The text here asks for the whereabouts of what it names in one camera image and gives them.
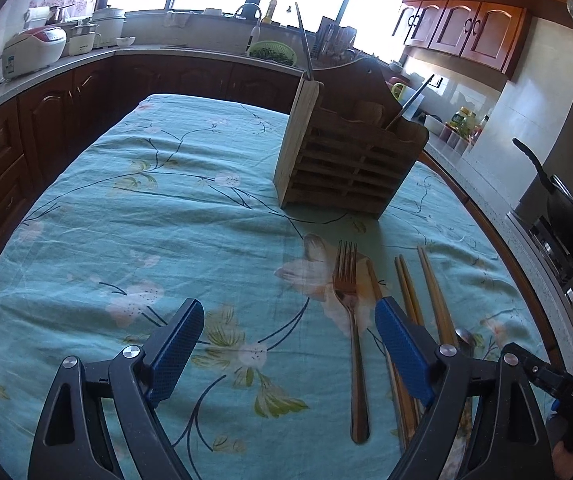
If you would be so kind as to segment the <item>silver metal spoon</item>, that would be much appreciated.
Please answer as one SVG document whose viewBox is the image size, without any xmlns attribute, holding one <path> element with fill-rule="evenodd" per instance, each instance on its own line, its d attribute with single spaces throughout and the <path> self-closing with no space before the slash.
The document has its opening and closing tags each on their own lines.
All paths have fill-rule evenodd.
<svg viewBox="0 0 573 480">
<path fill-rule="evenodd" d="M 466 330 L 465 328 L 462 327 L 457 327 L 455 329 L 455 333 L 459 342 L 459 348 L 461 352 L 465 356 L 473 358 L 474 350 L 475 347 L 477 346 L 477 342 L 475 341 L 473 335 L 469 332 L 469 330 Z"/>
</svg>

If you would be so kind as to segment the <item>gold metal fork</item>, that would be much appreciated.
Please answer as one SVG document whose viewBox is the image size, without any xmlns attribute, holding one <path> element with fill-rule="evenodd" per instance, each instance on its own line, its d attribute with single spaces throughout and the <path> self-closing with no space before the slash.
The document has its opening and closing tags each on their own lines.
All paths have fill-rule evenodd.
<svg viewBox="0 0 573 480">
<path fill-rule="evenodd" d="M 352 350 L 351 438 L 364 444 L 370 437 L 368 401 L 363 355 L 358 330 L 357 245 L 340 240 L 332 273 L 334 294 L 349 318 L 349 341 Z"/>
</svg>

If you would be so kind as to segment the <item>teal floral tablecloth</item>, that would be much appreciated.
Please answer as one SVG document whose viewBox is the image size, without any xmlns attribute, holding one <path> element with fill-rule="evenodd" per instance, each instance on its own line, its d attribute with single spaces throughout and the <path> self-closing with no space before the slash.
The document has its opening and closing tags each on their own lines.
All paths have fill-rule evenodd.
<svg viewBox="0 0 573 480">
<path fill-rule="evenodd" d="M 545 345 L 485 234 L 444 181 L 413 167 L 379 218 L 282 209 L 272 183 L 287 118 L 156 94 L 37 200 L 0 255 L 0 463 L 26 477 L 61 361 L 111 359 L 187 298 L 205 327 L 160 417 L 197 479 L 384 479 L 401 455 L 375 296 L 413 277 L 436 324 L 417 247 L 456 326 L 495 360 Z M 351 438 L 349 318 L 334 294 L 340 240 L 357 245 L 357 314 L 370 437 Z"/>
</svg>

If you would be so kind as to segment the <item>green condiment bottle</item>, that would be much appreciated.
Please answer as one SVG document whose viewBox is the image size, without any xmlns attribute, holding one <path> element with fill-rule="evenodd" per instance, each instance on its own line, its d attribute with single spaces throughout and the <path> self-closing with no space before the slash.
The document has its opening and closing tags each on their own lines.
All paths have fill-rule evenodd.
<svg viewBox="0 0 573 480">
<path fill-rule="evenodd" d="M 469 141 L 471 139 L 473 128 L 475 126 L 475 116 L 474 112 L 471 112 L 469 108 L 462 106 L 457 110 L 457 112 L 451 117 L 448 122 L 448 126 L 454 129 L 462 139 Z"/>
</svg>

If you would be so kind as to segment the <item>wooden utensil holder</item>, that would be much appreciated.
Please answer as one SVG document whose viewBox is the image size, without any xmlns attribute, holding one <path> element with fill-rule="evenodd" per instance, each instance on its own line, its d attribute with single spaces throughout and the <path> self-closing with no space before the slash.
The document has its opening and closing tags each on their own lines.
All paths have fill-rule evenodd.
<svg viewBox="0 0 573 480">
<path fill-rule="evenodd" d="M 292 204 L 381 217 L 430 137 L 403 117 L 374 58 L 304 74 L 273 185 Z"/>
</svg>

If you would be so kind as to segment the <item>white rice cooker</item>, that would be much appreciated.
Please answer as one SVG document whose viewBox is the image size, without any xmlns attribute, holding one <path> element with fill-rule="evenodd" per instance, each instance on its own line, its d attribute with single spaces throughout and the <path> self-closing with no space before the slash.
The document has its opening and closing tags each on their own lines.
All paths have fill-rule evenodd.
<svg viewBox="0 0 573 480">
<path fill-rule="evenodd" d="M 66 32 L 59 26 L 36 27 L 16 34 L 2 51 L 3 78 L 39 72 L 59 61 L 65 45 Z"/>
</svg>

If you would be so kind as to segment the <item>green colander bowl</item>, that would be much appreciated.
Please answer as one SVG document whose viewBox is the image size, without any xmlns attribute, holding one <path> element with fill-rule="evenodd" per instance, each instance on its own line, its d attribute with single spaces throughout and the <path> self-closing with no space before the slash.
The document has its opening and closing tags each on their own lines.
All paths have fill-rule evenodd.
<svg viewBox="0 0 573 480">
<path fill-rule="evenodd" d="M 250 55 L 251 58 L 271 61 L 285 66 L 295 66 L 297 63 L 295 51 L 280 41 L 257 41 L 248 48 L 247 54 Z"/>
</svg>

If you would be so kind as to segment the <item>white pot with lid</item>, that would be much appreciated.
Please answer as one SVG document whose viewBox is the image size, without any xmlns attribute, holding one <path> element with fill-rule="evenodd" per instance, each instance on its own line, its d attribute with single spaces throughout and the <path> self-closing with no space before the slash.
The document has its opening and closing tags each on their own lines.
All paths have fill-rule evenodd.
<svg viewBox="0 0 573 480">
<path fill-rule="evenodd" d="M 96 48 L 115 47 L 117 38 L 122 36 L 126 22 L 126 12 L 123 9 L 104 8 L 93 12 L 92 22 L 96 25 Z"/>
</svg>

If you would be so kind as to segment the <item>dark utensil in holder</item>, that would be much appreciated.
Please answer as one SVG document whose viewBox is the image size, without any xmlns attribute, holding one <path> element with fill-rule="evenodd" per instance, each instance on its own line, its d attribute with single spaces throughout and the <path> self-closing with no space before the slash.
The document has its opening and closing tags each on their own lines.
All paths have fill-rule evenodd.
<svg viewBox="0 0 573 480">
<path fill-rule="evenodd" d="M 385 130 L 392 130 L 393 127 L 399 122 L 399 119 L 403 118 L 404 114 L 407 112 L 408 108 L 413 105 L 416 99 L 421 96 L 423 90 L 431 84 L 432 79 L 434 78 L 435 74 L 431 75 L 429 78 L 425 79 L 421 86 L 413 93 L 412 96 L 405 102 L 405 104 L 401 107 L 401 110 L 397 113 L 397 115 L 389 122 L 389 124 L 384 128 Z"/>
</svg>

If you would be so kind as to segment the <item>chrome sink faucet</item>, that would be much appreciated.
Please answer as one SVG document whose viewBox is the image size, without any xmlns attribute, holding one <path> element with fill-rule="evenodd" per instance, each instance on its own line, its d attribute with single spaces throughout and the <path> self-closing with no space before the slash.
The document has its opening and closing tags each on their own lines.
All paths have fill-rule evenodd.
<svg viewBox="0 0 573 480">
<path fill-rule="evenodd" d="M 262 33 L 262 10 L 257 3 L 247 1 L 236 9 L 233 17 L 237 20 L 249 21 L 253 25 L 245 47 L 245 54 L 248 54 Z"/>
</svg>

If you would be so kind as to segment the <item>metal utensil in holder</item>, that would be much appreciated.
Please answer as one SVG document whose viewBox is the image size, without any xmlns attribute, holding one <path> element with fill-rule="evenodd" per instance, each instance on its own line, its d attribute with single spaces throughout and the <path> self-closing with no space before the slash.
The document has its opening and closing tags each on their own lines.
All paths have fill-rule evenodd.
<svg viewBox="0 0 573 480">
<path fill-rule="evenodd" d="M 309 49 L 309 46 L 308 46 L 308 39 L 307 39 L 306 30 L 304 28 L 303 20 L 302 20 L 302 14 L 301 14 L 300 6 L 297 2 L 295 3 L 295 11 L 296 11 L 296 16 L 297 16 L 297 21 L 299 21 L 299 31 L 300 31 L 301 41 L 302 41 L 302 49 L 303 49 L 303 52 L 305 55 L 305 63 L 306 63 L 305 75 L 306 75 L 307 80 L 313 81 L 314 80 L 314 74 L 313 74 L 313 61 L 311 61 L 311 49 Z"/>
</svg>

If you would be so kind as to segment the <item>yellow bottle on sill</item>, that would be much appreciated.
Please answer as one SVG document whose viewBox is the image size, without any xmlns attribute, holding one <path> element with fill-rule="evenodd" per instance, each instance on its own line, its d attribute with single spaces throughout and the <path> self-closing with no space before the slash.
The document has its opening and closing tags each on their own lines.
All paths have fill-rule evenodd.
<svg viewBox="0 0 573 480">
<path fill-rule="evenodd" d="M 273 13 L 274 13 L 274 10 L 276 10 L 276 6 L 277 6 L 277 0 L 270 0 L 269 1 L 267 11 L 265 13 L 264 18 L 262 19 L 262 21 L 265 24 L 270 24 L 272 22 Z"/>
</svg>

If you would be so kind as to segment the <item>dish drying rack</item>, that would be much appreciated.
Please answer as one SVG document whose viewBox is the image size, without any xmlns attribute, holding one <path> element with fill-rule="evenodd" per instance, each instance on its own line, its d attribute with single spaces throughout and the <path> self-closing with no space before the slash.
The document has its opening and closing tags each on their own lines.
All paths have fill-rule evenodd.
<svg viewBox="0 0 573 480">
<path fill-rule="evenodd" d="M 311 56 L 317 60 L 345 60 L 352 52 L 357 30 L 351 26 L 341 26 L 332 18 L 323 16 L 315 36 Z"/>
</svg>

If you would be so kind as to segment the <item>upper wooden cabinets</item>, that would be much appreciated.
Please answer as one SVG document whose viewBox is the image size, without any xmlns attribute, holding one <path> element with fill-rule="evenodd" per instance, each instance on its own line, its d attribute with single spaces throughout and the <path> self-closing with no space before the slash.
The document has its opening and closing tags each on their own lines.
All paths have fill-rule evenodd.
<svg viewBox="0 0 573 480">
<path fill-rule="evenodd" d="M 534 18 L 571 28 L 567 0 L 403 0 L 407 48 L 462 58 L 511 78 Z"/>
</svg>

